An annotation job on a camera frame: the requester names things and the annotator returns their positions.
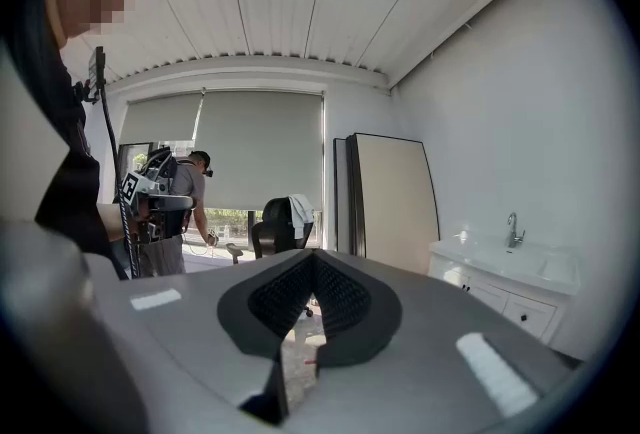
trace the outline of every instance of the cabinet door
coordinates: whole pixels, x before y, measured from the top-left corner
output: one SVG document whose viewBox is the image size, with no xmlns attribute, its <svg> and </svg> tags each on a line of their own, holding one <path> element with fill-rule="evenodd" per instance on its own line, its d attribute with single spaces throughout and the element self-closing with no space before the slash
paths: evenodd
<svg viewBox="0 0 640 434">
<path fill-rule="evenodd" d="M 466 288 L 469 278 L 459 272 L 449 268 L 448 260 L 441 260 L 432 256 L 429 265 L 429 277 L 446 281 L 447 283 L 457 286 L 458 288 Z"/>
<path fill-rule="evenodd" d="M 509 300 L 509 292 L 500 290 L 477 278 L 471 278 L 467 286 L 467 292 L 487 306 L 491 306 L 498 313 L 502 313 Z"/>
<path fill-rule="evenodd" d="M 540 338 L 556 312 L 555 306 L 509 294 L 504 316 L 536 338 Z"/>
</svg>

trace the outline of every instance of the man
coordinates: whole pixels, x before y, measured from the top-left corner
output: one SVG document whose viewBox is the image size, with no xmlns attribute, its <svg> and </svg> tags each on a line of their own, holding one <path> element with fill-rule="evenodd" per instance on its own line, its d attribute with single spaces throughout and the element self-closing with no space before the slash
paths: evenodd
<svg viewBox="0 0 640 434">
<path fill-rule="evenodd" d="M 191 196 L 195 200 L 193 219 L 205 244 L 211 243 L 207 232 L 207 217 L 204 213 L 204 176 L 211 159 L 204 151 L 192 151 L 188 159 L 178 160 L 176 174 L 171 184 L 170 194 Z M 142 246 L 140 250 L 141 277 L 169 276 L 184 274 L 182 256 L 182 235 Z"/>
<path fill-rule="evenodd" d="M 35 220 L 72 239 L 83 252 L 111 259 L 121 279 L 126 274 L 109 245 L 110 239 L 123 236 L 118 205 L 96 205 L 99 164 L 89 154 L 84 109 L 74 94 L 60 50 L 67 39 L 111 22 L 112 15 L 124 9 L 124 3 L 125 0 L 24 0 L 13 13 L 11 29 L 4 34 L 24 85 L 69 147 Z M 27 174 L 37 172 L 34 168 Z"/>
</svg>

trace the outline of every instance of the cable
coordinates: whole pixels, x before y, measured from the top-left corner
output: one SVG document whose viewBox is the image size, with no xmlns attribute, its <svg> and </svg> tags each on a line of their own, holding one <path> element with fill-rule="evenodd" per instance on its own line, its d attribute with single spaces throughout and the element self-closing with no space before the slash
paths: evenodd
<svg viewBox="0 0 640 434">
<path fill-rule="evenodd" d="M 122 218 L 122 227 L 124 229 L 124 247 L 129 253 L 129 261 L 131 263 L 131 277 L 140 276 L 140 268 L 138 267 L 138 259 L 131 244 L 131 233 L 129 232 L 129 222 L 127 221 L 127 211 L 124 206 L 124 194 L 122 192 L 122 177 L 118 168 L 118 150 L 116 148 L 116 137 L 113 134 L 111 126 L 111 118 L 109 117 L 109 108 L 107 107 L 107 98 L 104 92 L 104 85 L 100 85 L 100 99 L 102 100 L 102 110 L 104 112 L 104 120 L 109 133 L 109 141 L 111 142 L 111 153 L 113 154 L 113 166 L 116 172 L 116 188 L 118 190 L 118 204 L 120 205 L 120 217 Z"/>
<path fill-rule="evenodd" d="M 191 249 L 191 252 L 192 252 L 193 254 L 195 254 L 196 256 L 204 256 L 204 255 L 206 255 L 206 254 L 207 254 L 207 252 L 209 252 L 209 247 L 207 247 L 207 248 L 204 250 L 204 253 L 196 253 L 196 252 L 193 250 L 193 247 L 191 247 L 191 244 L 189 243 L 189 240 L 187 239 L 187 237 L 185 237 L 185 236 L 184 236 L 184 234 L 182 235 L 182 239 L 187 243 L 187 245 L 189 246 L 189 249 Z"/>
</svg>

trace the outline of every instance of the faucet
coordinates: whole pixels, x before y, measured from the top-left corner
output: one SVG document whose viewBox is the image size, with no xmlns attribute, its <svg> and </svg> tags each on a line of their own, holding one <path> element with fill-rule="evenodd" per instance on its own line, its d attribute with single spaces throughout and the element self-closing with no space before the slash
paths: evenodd
<svg viewBox="0 0 640 434">
<path fill-rule="evenodd" d="M 522 236 L 518 236 L 516 234 L 516 224 L 518 223 L 518 216 L 515 212 L 511 212 L 509 219 L 507 220 L 507 224 L 511 226 L 511 231 L 509 231 L 509 235 L 507 235 L 507 240 L 505 241 L 507 247 L 516 247 L 517 244 L 522 244 L 524 240 L 525 231 L 523 230 Z"/>
</svg>

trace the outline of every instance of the gray device surface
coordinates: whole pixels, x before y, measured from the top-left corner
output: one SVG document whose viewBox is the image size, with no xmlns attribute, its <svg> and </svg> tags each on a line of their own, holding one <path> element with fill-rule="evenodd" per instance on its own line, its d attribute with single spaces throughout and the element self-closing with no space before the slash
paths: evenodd
<svg viewBox="0 0 640 434">
<path fill-rule="evenodd" d="M 23 268 L 29 269 L 25 273 L 3 263 L 3 308 L 9 305 L 15 313 L 10 325 L 27 350 L 37 353 L 33 347 L 48 343 L 29 319 L 51 310 L 60 298 L 55 290 L 47 290 L 46 283 L 29 296 L 15 290 L 29 289 L 28 284 L 38 279 L 50 244 L 56 244 L 56 258 L 49 252 L 48 260 L 57 260 L 58 267 L 64 269 L 56 278 L 57 289 L 63 284 L 66 287 L 67 281 L 75 283 L 77 294 L 73 297 L 84 297 L 57 308 L 60 318 L 82 310 L 104 331 L 106 343 L 115 351 L 111 356 L 117 356 L 110 363 L 117 370 L 113 375 L 120 373 L 122 379 L 131 381 L 127 389 L 138 398 L 131 399 L 129 406 L 143 405 L 148 432 L 262 432 L 277 428 L 300 434 L 388 433 L 397 429 L 462 434 L 487 429 L 504 419 L 456 349 L 456 341 L 470 332 L 482 333 L 540 396 L 569 375 L 552 351 L 469 294 L 363 258 L 293 250 L 212 271 L 119 281 L 107 259 L 83 255 L 69 241 L 40 228 L 28 230 L 2 230 L 3 256 L 15 257 L 21 251 L 21 263 L 27 262 Z M 25 235 L 39 242 L 31 242 L 29 247 L 7 243 L 11 237 L 24 239 Z M 305 401 L 280 425 L 271 427 L 238 408 L 264 390 L 274 361 L 238 348 L 219 320 L 218 304 L 235 285 L 310 255 L 328 262 L 335 259 L 387 285 L 399 299 L 402 317 L 386 347 L 369 361 L 319 367 L 317 384 Z M 154 303 L 154 298 L 168 292 L 171 300 Z M 6 297 L 13 297 L 13 302 L 7 302 Z M 147 304 L 141 307 L 140 299 Z M 46 360 L 36 358 L 36 365 L 50 364 L 58 356 L 73 358 L 75 350 L 69 340 L 64 353 L 50 352 Z M 104 372 L 101 378 L 106 379 L 107 388 L 123 385 L 109 382 Z M 70 401 L 78 399 L 77 389 L 73 393 L 64 386 L 59 389 Z M 140 414 L 128 410 L 120 414 L 125 413 Z"/>
</svg>

